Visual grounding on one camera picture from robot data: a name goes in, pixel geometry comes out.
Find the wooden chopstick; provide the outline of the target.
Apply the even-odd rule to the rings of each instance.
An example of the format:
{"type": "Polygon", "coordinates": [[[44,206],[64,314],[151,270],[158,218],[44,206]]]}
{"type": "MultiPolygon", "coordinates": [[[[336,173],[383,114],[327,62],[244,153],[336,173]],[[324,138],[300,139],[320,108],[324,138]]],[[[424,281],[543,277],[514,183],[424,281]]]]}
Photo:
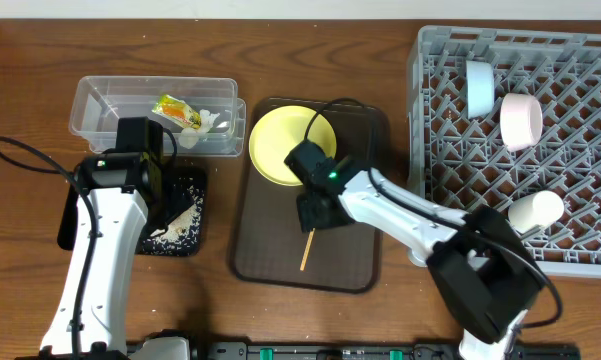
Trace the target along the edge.
{"type": "Polygon", "coordinates": [[[309,235],[307,237],[306,246],[305,246],[304,253],[303,253],[303,256],[302,256],[302,260],[301,260],[301,264],[300,264],[300,267],[299,267],[300,271],[305,271],[306,264],[307,264],[307,261],[308,261],[308,257],[309,257],[309,254],[310,254],[310,250],[311,250],[311,246],[312,246],[312,242],[313,242],[313,239],[314,239],[315,231],[316,231],[315,228],[312,229],[309,232],[309,235]]]}

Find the rice grains pile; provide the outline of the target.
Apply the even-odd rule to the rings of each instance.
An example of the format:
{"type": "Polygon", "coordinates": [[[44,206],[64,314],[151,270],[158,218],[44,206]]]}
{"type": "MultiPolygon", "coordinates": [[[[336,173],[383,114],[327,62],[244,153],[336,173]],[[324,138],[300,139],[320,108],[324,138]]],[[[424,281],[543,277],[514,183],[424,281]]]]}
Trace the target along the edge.
{"type": "Polygon", "coordinates": [[[143,240],[141,254],[186,257],[199,251],[205,191],[191,186],[187,192],[189,198],[184,201],[184,211],[168,224],[165,233],[156,230],[151,239],[143,240]]]}

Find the green snack wrapper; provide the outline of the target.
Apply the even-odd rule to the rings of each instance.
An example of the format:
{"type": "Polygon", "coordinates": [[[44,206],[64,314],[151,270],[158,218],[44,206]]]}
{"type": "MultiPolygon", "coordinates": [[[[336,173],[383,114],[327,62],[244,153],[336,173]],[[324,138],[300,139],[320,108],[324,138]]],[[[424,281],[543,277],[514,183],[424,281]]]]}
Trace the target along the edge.
{"type": "Polygon", "coordinates": [[[199,113],[183,100],[163,94],[153,106],[152,112],[162,116],[181,128],[191,127],[199,122],[199,113]]]}

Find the small white green cup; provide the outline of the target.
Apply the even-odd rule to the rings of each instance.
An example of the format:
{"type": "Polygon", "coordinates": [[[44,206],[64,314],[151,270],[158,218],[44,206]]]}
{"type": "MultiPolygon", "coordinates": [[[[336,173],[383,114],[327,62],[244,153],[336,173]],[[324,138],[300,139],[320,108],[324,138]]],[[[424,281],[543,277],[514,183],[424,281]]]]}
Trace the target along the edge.
{"type": "Polygon", "coordinates": [[[508,209],[512,227],[520,233],[540,227],[547,228],[565,212],[562,198],[553,191],[543,190],[514,201],[508,209]]]}

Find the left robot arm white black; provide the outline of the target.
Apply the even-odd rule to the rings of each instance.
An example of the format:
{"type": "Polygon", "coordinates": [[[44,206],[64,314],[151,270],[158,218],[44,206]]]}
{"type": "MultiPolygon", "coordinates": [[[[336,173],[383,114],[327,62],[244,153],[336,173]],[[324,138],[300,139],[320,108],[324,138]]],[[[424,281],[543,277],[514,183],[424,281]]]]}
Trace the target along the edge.
{"type": "Polygon", "coordinates": [[[78,195],[74,246],[43,354],[80,359],[97,350],[127,352],[132,263],[150,209],[163,198],[161,176],[146,152],[90,156],[69,176],[78,195]]]}

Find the white tissue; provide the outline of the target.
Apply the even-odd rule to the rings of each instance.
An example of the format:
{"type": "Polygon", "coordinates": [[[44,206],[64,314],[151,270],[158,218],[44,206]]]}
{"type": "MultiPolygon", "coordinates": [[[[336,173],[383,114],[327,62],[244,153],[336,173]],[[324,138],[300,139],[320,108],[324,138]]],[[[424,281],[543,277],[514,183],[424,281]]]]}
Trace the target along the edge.
{"type": "Polygon", "coordinates": [[[201,137],[210,132],[219,113],[211,113],[209,110],[202,109],[199,112],[199,122],[191,127],[183,128],[178,143],[185,149],[193,148],[201,137]]]}

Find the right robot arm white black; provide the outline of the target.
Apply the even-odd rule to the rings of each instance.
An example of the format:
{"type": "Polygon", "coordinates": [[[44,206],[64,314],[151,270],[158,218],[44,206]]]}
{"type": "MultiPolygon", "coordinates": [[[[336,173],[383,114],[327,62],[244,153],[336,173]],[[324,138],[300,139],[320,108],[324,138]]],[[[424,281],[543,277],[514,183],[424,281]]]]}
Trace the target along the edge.
{"type": "Polygon", "coordinates": [[[461,358],[512,353],[525,316],[551,282],[502,214],[433,204],[363,162],[336,161],[319,149],[285,163],[305,187],[297,198],[303,231],[364,223],[391,235],[427,268],[463,328],[461,358]]]}

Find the white bowl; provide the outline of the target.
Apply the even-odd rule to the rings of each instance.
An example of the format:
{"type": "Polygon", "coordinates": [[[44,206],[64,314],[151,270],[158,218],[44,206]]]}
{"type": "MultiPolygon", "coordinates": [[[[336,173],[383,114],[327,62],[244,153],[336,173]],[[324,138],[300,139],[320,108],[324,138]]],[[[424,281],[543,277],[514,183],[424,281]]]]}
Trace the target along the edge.
{"type": "Polygon", "coordinates": [[[543,131],[543,114],[538,99],[527,94],[507,94],[500,109],[500,132],[509,152],[536,145],[543,131]]]}

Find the blue bowl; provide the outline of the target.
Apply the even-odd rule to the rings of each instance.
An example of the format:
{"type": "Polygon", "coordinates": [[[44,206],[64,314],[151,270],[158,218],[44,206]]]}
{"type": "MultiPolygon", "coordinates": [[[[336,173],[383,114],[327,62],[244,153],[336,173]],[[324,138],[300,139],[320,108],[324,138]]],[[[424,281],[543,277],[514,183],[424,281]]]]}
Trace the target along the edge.
{"type": "Polygon", "coordinates": [[[494,71],[489,63],[466,62],[467,115],[476,118],[491,112],[495,103],[494,71]]]}

